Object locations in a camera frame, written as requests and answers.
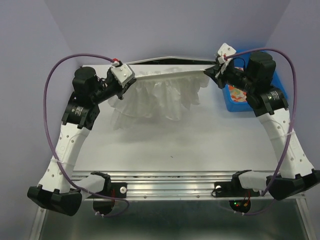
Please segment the white ruffled skirt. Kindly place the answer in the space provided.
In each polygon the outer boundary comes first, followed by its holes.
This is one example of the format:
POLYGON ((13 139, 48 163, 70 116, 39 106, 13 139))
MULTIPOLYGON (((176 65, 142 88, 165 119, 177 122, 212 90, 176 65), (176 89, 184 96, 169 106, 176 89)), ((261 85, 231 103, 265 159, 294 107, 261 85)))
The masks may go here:
POLYGON ((182 118, 182 108, 199 105, 199 91, 209 84, 204 66, 173 65, 159 70, 136 71, 137 81, 124 93, 108 100, 113 108, 114 130, 126 129, 138 120, 160 116, 172 121, 182 118))

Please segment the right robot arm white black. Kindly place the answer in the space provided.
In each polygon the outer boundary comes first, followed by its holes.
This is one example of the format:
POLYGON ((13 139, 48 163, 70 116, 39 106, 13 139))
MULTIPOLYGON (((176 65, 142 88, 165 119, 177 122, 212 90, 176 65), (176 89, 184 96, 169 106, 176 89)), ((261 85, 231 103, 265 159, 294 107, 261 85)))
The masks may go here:
POLYGON ((234 66, 239 54, 227 47, 219 50, 214 66, 204 70, 220 89, 226 85, 246 93, 246 101, 264 127, 277 157, 272 175, 253 170, 238 171, 222 185, 227 195, 242 195, 247 190, 269 193, 281 201, 305 192, 320 183, 320 172, 305 155, 294 131, 296 107, 289 109, 282 90, 272 84, 276 62, 264 48, 249 50, 243 70, 234 66))

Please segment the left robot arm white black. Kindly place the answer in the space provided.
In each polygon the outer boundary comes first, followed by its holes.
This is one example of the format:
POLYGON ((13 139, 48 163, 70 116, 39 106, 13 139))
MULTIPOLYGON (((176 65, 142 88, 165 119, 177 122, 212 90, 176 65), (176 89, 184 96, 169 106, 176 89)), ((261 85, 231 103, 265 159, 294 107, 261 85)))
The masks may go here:
POLYGON ((99 78, 94 68, 78 68, 72 80, 73 92, 62 116, 59 139, 50 163, 36 186, 28 189, 27 197, 39 207, 67 216, 74 216, 82 201, 90 197, 105 199, 93 204, 95 214, 113 217, 116 201, 126 201, 120 189, 125 183, 112 184, 107 173, 91 172, 73 183, 70 179, 80 150, 100 114, 99 104, 123 94, 135 83, 135 73, 127 65, 112 66, 106 78, 99 78))

